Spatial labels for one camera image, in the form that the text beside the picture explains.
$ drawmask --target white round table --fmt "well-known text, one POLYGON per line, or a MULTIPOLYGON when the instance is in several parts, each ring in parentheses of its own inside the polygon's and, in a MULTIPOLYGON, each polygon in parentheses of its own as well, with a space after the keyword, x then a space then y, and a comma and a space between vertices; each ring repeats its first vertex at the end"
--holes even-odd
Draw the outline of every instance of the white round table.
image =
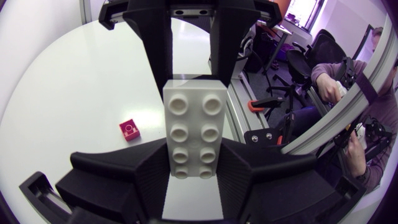
MULTIPOLYGON (((209 34, 177 19, 172 30, 174 73, 210 74, 209 34)), ((232 139, 228 128, 224 122, 223 136, 232 139)), ((109 31, 94 21, 48 46, 12 94, 0 124, 0 191, 21 223, 44 222, 19 190, 35 171, 54 186, 72 169, 75 151, 164 137, 164 108, 141 39, 126 23, 109 31), (119 123, 129 119, 141 136, 126 142, 119 123)), ((222 217, 216 177, 170 178, 163 218, 222 217)))

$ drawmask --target person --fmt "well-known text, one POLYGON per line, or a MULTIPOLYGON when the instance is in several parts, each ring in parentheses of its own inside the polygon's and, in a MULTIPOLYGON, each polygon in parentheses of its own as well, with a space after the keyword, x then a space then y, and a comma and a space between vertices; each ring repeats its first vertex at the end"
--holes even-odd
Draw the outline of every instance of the person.
POLYGON ((377 27, 372 30, 372 39, 371 40, 372 40, 373 52, 376 49, 377 44, 379 43, 382 32, 383 32, 383 27, 377 27))
MULTIPOLYGON (((354 60, 354 72, 360 74, 366 67, 366 62, 354 60)), ((336 104, 341 100, 341 95, 333 78, 338 72, 340 64, 319 64, 312 71, 312 82, 318 87, 318 92, 323 101, 336 104)), ((385 80, 378 98, 362 113, 359 122, 364 123, 366 118, 376 118, 380 124, 392 129, 392 141, 388 147, 381 151, 375 158, 366 163, 364 149, 356 137, 351 133, 346 150, 346 163, 351 175, 357 178, 366 187, 367 193, 372 191, 380 182, 388 158, 397 137, 398 107, 392 88, 392 81, 397 73, 398 60, 385 80)))

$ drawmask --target white lego brick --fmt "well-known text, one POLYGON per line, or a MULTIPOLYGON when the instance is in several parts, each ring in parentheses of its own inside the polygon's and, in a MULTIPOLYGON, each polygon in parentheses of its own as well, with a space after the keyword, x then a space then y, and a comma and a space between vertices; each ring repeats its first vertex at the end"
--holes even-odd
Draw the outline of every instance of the white lego brick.
POLYGON ((340 81, 336 81, 336 84, 338 86, 338 91, 340 92, 341 97, 343 97, 345 94, 347 94, 347 89, 341 84, 340 81))
POLYGON ((226 87, 219 80, 169 80, 163 88, 170 170, 179 179, 216 174, 226 87))
POLYGON ((356 126, 356 134, 358 135, 358 141, 361 143, 362 148, 365 150, 367 148, 366 140, 365 140, 365 127, 362 123, 359 123, 356 126))

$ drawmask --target bolt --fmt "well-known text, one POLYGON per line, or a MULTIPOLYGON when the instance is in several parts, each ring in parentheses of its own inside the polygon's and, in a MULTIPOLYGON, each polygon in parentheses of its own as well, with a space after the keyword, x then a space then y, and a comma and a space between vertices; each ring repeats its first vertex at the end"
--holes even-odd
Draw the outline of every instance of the bolt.
POLYGON ((258 142, 258 141, 259 141, 259 138, 258 138, 257 136, 252 136, 252 137, 251 137, 251 140, 252 140, 253 142, 258 142))

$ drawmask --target chair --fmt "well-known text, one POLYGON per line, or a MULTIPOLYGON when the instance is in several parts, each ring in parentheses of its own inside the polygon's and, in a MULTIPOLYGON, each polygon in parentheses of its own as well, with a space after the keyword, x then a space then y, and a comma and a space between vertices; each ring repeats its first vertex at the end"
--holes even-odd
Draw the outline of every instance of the chair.
POLYGON ((280 80, 284 86, 271 86, 267 89, 268 92, 271 90, 283 90, 286 91, 285 96, 294 96, 301 102, 303 106, 307 106, 306 102, 301 98, 301 92, 307 92, 311 87, 311 73, 312 69, 319 63, 339 63, 343 57, 346 56, 344 50, 335 42, 333 36, 326 30, 321 30, 311 46, 307 46, 306 51, 303 47, 297 43, 293 43, 294 46, 300 50, 288 50, 286 52, 286 58, 288 62, 289 73, 292 76, 292 84, 288 84, 283 78, 278 75, 272 77, 273 80, 280 80))

